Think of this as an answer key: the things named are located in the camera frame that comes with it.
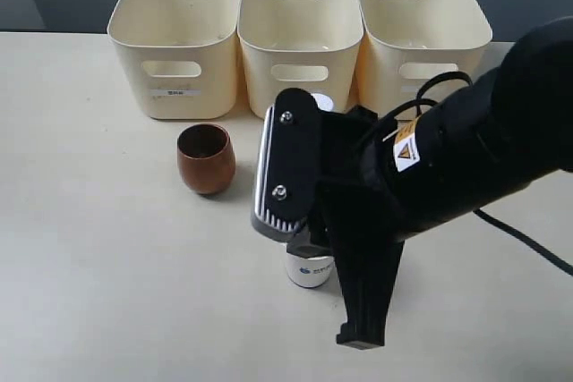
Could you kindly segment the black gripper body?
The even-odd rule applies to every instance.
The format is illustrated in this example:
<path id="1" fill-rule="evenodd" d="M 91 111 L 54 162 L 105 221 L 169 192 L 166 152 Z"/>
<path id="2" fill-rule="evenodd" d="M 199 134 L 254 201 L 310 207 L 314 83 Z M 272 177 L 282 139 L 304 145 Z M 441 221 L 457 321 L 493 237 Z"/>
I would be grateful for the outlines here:
<path id="1" fill-rule="evenodd" d="M 400 105 L 384 116 L 356 106 L 347 114 L 322 111 L 320 176 L 315 188 L 315 201 L 308 220 L 322 220 L 321 188 L 324 186 L 356 187 L 380 194 L 400 218 L 406 218 L 404 204 L 390 190 L 390 178 L 382 171 L 382 155 L 391 149 L 387 136 L 398 127 L 398 115 L 407 107 Z"/>

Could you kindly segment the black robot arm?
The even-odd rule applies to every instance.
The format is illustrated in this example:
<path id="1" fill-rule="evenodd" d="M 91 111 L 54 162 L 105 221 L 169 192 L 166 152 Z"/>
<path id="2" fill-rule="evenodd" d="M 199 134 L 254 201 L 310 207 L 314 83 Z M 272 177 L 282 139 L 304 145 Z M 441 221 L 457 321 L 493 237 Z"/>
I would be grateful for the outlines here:
<path id="1" fill-rule="evenodd" d="M 529 31 L 440 102 L 417 95 L 405 126 L 396 111 L 323 113 L 301 89 L 277 105 L 294 121 L 278 127 L 276 206 L 335 261 L 346 306 L 337 343 L 380 347 L 407 239 L 571 170 L 572 20 Z"/>

